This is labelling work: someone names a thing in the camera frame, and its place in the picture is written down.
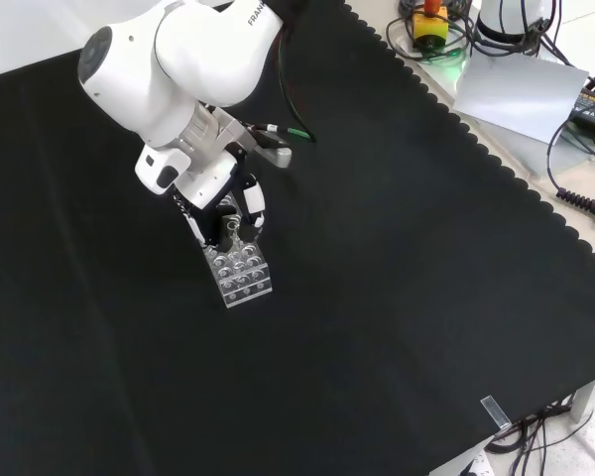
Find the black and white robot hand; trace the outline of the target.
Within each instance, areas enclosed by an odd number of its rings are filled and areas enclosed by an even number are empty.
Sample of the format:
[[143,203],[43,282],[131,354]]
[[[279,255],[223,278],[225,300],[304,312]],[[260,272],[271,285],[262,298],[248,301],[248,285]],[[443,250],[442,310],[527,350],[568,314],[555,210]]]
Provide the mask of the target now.
[[238,235],[245,243],[256,241],[265,223],[264,193],[255,176],[244,171],[247,156],[240,144],[230,143],[210,163],[195,165],[178,149],[159,152],[146,146],[135,174],[153,194],[172,194],[201,247],[225,252],[232,247],[229,216],[241,215]]

